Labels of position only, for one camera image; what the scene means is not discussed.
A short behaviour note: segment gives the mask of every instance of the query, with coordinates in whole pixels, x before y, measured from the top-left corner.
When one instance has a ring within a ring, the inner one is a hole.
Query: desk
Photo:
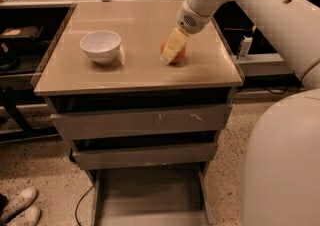
[[[176,27],[181,3],[79,3],[35,86],[79,167],[96,185],[93,225],[151,225],[150,220],[152,225],[210,223],[210,215],[209,221],[202,215],[206,199],[198,187],[242,78],[212,24],[190,37],[183,61],[176,66],[161,64],[160,44]],[[122,37],[120,55],[106,66],[90,61],[79,47],[85,34],[97,30],[112,30]],[[189,182],[196,178],[196,183]],[[105,184],[104,179],[115,184]],[[123,191],[121,179],[127,185],[132,179],[136,187]],[[174,195],[181,184],[183,191]],[[152,203],[150,195],[141,193],[144,189],[149,194],[160,192],[151,195],[156,205],[139,213],[136,202]],[[166,204],[159,201],[161,193]],[[106,203],[101,195],[115,200]],[[107,212],[99,202],[107,204]]]

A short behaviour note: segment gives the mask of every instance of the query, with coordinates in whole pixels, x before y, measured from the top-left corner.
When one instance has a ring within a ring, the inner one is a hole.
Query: floor
[[[261,114],[284,95],[267,91],[240,92],[226,128],[219,137],[219,147],[205,177],[208,199],[215,226],[241,225],[241,199],[243,164],[246,143]],[[46,106],[19,107],[33,126],[48,126],[50,120]],[[0,116],[7,116],[0,107]],[[16,129],[8,120],[1,131]],[[0,144],[0,192],[8,197],[23,188],[34,186],[39,190],[35,201],[42,215],[38,225],[78,225],[75,209],[87,192],[78,209],[81,225],[90,225],[94,190],[85,172],[72,163],[69,146],[60,137]]]

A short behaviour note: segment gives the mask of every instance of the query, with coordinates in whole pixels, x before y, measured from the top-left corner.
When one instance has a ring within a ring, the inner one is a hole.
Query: sneaker
[[[0,220],[4,223],[8,223],[12,218],[27,209],[36,199],[37,195],[38,191],[33,187],[21,191],[19,195],[9,200],[9,203],[3,210]]]
[[[11,222],[7,226],[35,226],[39,221],[41,211],[36,206],[30,206]]]

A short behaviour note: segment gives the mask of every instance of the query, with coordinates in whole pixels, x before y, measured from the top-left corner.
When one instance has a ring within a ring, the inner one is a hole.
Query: white bowl
[[[80,40],[88,58],[99,64],[110,63],[120,52],[121,37],[113,31],[96,31]]]

